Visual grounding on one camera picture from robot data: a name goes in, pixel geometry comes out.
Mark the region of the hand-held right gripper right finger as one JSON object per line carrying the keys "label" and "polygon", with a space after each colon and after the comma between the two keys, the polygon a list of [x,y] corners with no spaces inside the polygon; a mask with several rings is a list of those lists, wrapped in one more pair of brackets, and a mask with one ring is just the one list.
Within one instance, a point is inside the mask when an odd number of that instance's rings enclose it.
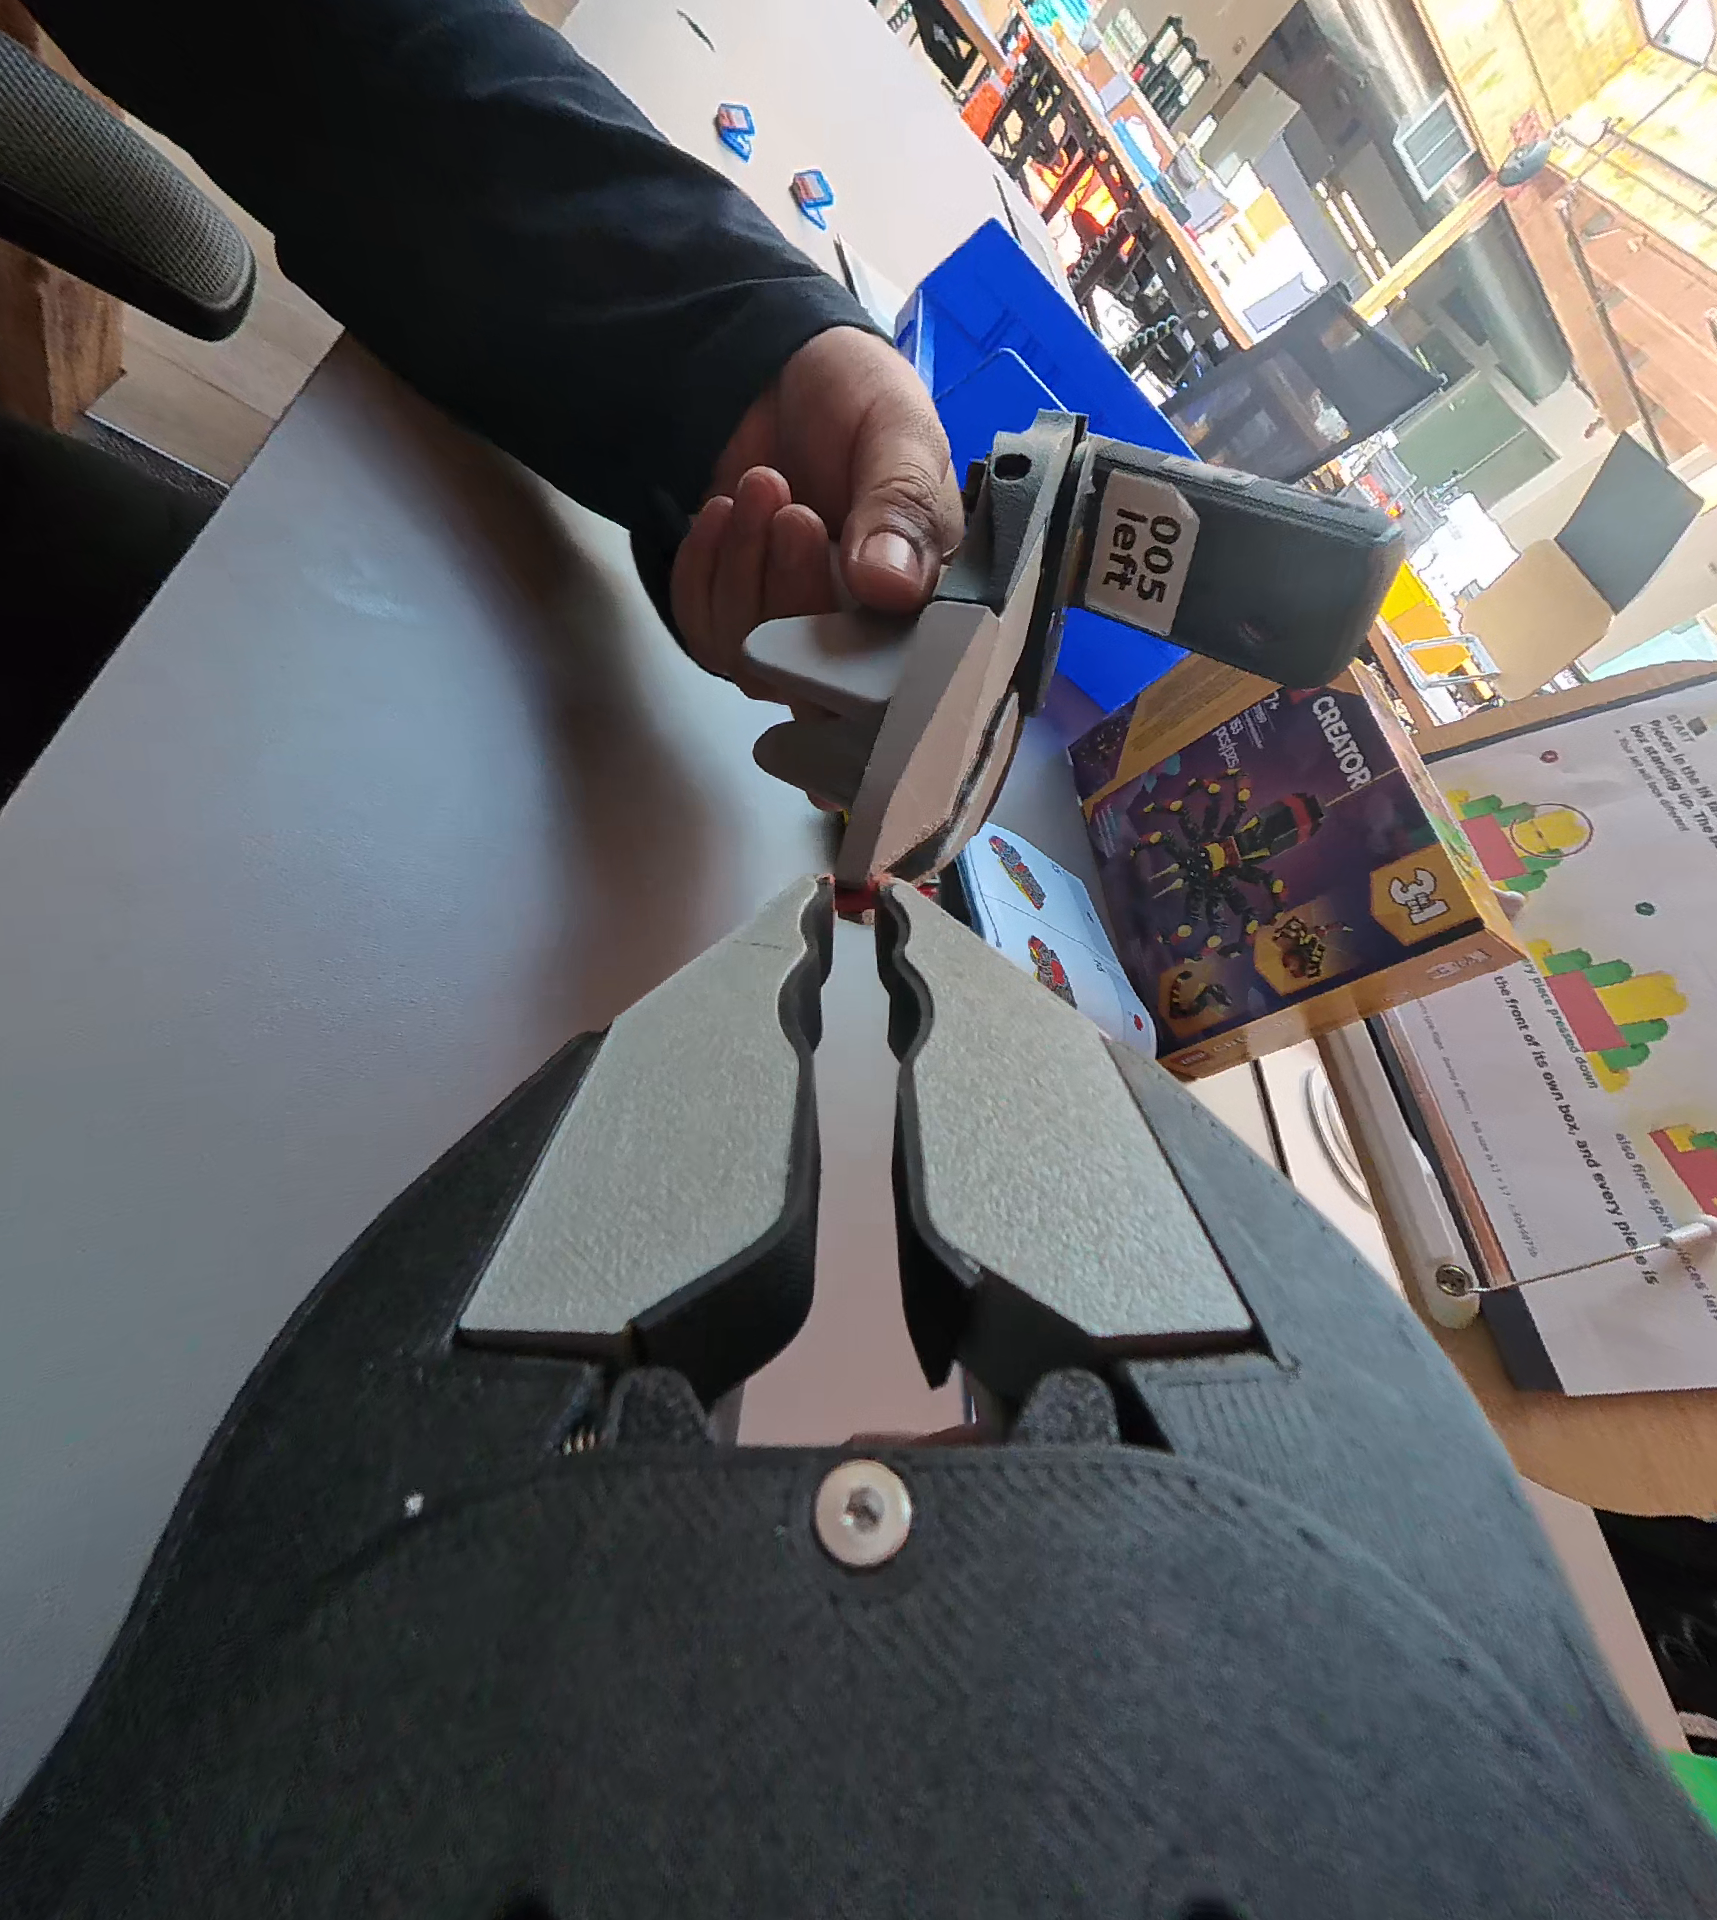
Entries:
{"label": "hand-held right gripper right finger", "polygon": [[1256,1349],[1256,1315],[1113,1044],[919,889],[875,900],[904,1322],[981,1388]]}

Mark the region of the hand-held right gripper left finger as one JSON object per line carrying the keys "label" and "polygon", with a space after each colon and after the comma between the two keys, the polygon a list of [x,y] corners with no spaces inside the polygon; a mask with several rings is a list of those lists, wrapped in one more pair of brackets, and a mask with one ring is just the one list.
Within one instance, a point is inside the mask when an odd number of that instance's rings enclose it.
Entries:
{"label": "hand-held right gripper left finger", "polygon": [[736,1394],[814,1298],[831,881],[799,875],[598,1035],[458,1317],[467,1343]]}

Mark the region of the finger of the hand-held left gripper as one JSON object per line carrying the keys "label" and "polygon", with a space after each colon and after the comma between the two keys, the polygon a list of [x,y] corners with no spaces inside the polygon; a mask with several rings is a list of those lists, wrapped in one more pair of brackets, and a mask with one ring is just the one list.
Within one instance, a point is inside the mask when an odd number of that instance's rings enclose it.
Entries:
{"label": "finger of the hand-held left gripper", "polygon": [[1015,627],[939,600],[894,653],[833,875],[842,889],[919,881],[974,834],[1015,753]]}
{"label": "finger of the hand-held left gripper", "polygon": [[1033,715],[990,659],[916,659],[894,694],[894,875],[933,880],[986,824]]}

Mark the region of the person's left forearm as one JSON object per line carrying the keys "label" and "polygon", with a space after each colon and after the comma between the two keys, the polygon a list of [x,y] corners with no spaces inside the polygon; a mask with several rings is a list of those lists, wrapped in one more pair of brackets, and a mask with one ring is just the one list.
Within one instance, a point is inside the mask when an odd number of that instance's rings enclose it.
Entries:
{"label": "person's left forearm", "polygon": [[667,533],[842,283],[521,3],[42,1],[396,377],[583,508]]}

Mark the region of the lego instruction booklet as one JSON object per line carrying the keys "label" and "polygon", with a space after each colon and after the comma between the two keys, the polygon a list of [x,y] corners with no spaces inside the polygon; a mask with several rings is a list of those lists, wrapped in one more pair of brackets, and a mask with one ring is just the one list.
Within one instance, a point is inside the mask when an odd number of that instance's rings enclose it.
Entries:
{"label": "lego instruction booklet", "polygon": [[957,866],[966,924],[1112,1039],[1154,1060],[1157,1028],[1083,881],[1010,827],[985,826]]}

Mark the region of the purple lego set box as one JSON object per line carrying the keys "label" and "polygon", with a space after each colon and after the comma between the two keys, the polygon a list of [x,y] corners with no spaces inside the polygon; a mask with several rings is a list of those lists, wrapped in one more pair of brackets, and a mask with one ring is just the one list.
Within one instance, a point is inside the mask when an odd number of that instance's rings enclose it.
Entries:
{"label": "purple lego set box", "polygon": [[1528,958],[1374,676],[1187,655],[1067,751],[1113,946],[1199,1081]]}

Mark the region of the person's left hand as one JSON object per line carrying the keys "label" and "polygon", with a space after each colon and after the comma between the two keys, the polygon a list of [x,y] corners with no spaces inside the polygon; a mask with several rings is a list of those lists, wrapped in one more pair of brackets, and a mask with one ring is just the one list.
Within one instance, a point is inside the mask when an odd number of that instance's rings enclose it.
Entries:
{"label": "person's left hand", "polygon": [[842,605],[921,612],[964,530],[916,372],[871,331],[831,327],[729,437],[673,562],[673,625],[702,670],[773,704],[744,657],[759,625]]}

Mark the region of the blue plastic bin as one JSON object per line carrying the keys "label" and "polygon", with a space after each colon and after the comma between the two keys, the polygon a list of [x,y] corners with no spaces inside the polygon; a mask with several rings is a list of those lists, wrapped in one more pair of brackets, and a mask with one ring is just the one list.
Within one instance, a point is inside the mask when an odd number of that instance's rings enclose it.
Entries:
{"label": "blue plastic bin", "polygon": [[1196,459],[1061,283],[998,224],[977,227],[919,280],[897,348],[935,400],[961,475],[1040,412],[1083,416],[1093,437]]}

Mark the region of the white cylindrical bar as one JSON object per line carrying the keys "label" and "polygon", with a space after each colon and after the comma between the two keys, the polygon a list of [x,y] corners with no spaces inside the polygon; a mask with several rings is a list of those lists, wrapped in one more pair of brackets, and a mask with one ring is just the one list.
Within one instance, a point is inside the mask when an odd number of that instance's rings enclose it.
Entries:
{"label": "white cylindrical bar", "polygon": [[1317,1050],[1407,1301],[1441,1331],[1469,1329],[1480,1277],[1371,1030],[1331,1028]]}

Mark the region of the storage shelving rack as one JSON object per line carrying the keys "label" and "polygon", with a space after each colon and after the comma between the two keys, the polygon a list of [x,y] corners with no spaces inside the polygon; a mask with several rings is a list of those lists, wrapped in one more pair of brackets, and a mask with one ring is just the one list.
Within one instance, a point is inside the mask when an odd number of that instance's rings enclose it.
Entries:
{"label": "storage shelving rack", "polygon": [[1125,369],[1162,397],[1256,348],[1177,207],[1177,150],[1138,86],[1095,79],[1056,3],[949,11],[990,42],[963,119],[1046,227],[1070,300]]}

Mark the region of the printed instruction sheet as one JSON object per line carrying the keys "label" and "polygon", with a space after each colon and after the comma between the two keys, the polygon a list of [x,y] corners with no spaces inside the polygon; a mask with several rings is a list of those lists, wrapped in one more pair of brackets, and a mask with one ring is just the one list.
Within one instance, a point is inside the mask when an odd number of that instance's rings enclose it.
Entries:
{"label": "printed instruction sheet", "polygon": [[1386,1018],[1511,1379],[1717,1388],[1717,676],[1449,751],[1528,958]]}

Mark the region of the wooden board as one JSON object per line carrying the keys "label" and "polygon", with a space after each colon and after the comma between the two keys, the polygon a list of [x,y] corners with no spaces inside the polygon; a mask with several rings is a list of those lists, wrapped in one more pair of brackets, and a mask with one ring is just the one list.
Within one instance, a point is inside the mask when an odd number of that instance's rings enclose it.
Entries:
{"label": "wooden board", "polygon": [[[1717,676],[1716,664],[1690,661],[1641,668],[1571,692],[1539,694],[1501,708],[1494,715],[1480,715],[1437,731],[1425,756],[1436,774],[1437,760],[1480,742],[1554,723],[1609,706],[1619,698],[1641,698],[1713,676]],[[1446,1171],[1425,1127],[1425,1115],[1386,1033],[1386,1018],[1418,1002],[1376,1018],[1367,1028],[1469,1247],[1480,1277],[1481,1309],[1496,1292],[1496,1277],[1478,1250],[1469,1192],[1463,1181]],[[1480,1315],[1460,1331],[1436,1326],[1433,1331],[1473,1386],[1525,1476],[1599,1510],[1648,1517],[1717,1519],[1717,1388],[1591,1397],[1528,1390],[1511,1379],[1496,1335]]]}

